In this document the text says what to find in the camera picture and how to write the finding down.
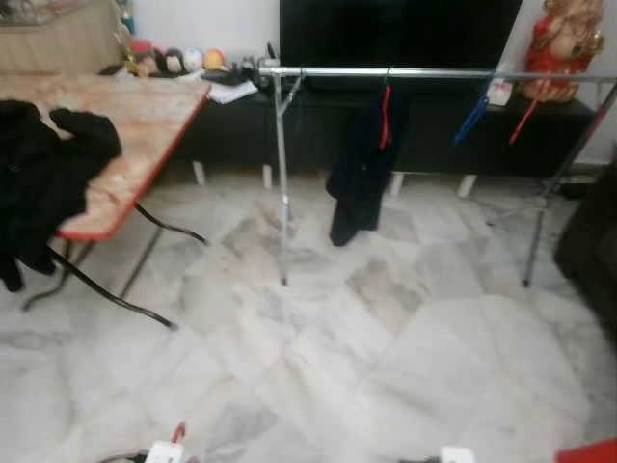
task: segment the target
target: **black cabinet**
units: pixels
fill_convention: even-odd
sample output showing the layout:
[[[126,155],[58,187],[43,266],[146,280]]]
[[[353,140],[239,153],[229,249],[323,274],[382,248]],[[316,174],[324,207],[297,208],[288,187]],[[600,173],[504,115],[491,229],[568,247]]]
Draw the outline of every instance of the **black cabinet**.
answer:
[[[578,101],[540,104],[510,147],[529,101],[514,95],[490,107],[459,147],[453,139],[486,84],[431,82],[407,85],[409,127],[395,170],[400,172],[550,177],[593,113]],[[351,125],[374,92],[303,89],[285,113],[291,170],[329,169],[345,150]],[[255,94],[228,105],[206,103],[179,143],[177,156],[206,165],[278,166],[274,104]]]

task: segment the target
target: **television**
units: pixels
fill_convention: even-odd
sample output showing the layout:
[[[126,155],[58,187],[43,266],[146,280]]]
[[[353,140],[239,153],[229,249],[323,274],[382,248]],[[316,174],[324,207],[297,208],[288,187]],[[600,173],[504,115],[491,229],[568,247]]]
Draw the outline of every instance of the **television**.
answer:
[[[522,0],[281,0],[284,66],[495,68]]]

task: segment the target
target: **black clothing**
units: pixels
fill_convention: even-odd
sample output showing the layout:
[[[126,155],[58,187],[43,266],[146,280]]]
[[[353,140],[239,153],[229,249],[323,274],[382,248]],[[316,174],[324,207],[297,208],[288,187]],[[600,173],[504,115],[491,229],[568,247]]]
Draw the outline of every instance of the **black clothing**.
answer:
[[[9,291],[23,286],[16,259],[54,272],[47,241],[84,212],[88,182],[121,153],[107,118],[67,109],[49,116],[72,138],[61,140],[34,104],[0,100],[0,279]]]
[[[382,197],[409,116],[407,94],[390,92],[386,89],[363,112],[352,128],[347,151],[336,160],[328,179],[327,190],[338,200],[330,232],[335,246],[344,246],[360,230],[377,230]],[[389,99],[386,107],[385,98]]]

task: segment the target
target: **red statue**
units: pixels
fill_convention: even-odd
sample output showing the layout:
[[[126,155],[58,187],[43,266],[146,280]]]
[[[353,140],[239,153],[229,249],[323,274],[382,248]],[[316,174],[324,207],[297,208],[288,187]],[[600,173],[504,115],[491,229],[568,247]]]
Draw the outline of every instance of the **red statue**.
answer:
[[[597,29],[603,16],[603,0],[547,0],[545,8],[547,17],[533,28],[525,69],[542,73],[585,72],[604,47],[604,37]],[[565,81],[536,80],[521,85],[525,96],[538,101],[570,101],[577,90],[577,83]]]

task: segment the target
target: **metal clothes rack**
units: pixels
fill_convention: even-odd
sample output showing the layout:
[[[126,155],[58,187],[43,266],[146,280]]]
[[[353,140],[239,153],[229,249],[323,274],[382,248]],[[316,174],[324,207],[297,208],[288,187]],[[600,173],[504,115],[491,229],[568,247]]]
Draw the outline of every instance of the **metal clothes rack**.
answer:
[[[550,206],[550,197],[558,186],[561,178],[570,170],[589,139],[603,122],[606,113],[617,100],[617,74],[544,74],[535,72],[505,72],[499,70],[468,70],[468,69],[431,69],[431,68],[288,68],[262,67],[259,74],[271,77],[274,82],[275,118],[277,128],[277,144],[279,151],[279,176],[282,197],[281,213],[281,283],[288,282],[288,223],[289,223],[289,193],[287,189],[287,158],[285,154],[285,137],[283,116],[294,96],[300,90],[305,77],[382,77],[400,79],[465,79],[487,80],[506,79],[509,81],[523,80],[561,80],[569,82],[590,82],[599,86],[605,83],[612,84],[611,89],[596,112],[593,121],[586,128],[576,145],[572,148],[561,167],[549,181],[540,195],[535,228],[529,244],[529,253],[523,275],[523,285],[529,286],[533,276],[533,269],[538,252],[538,245],[544,225],[546,211]],[[282,79],[296,77],[293,87],[286,98],[282,97]]]

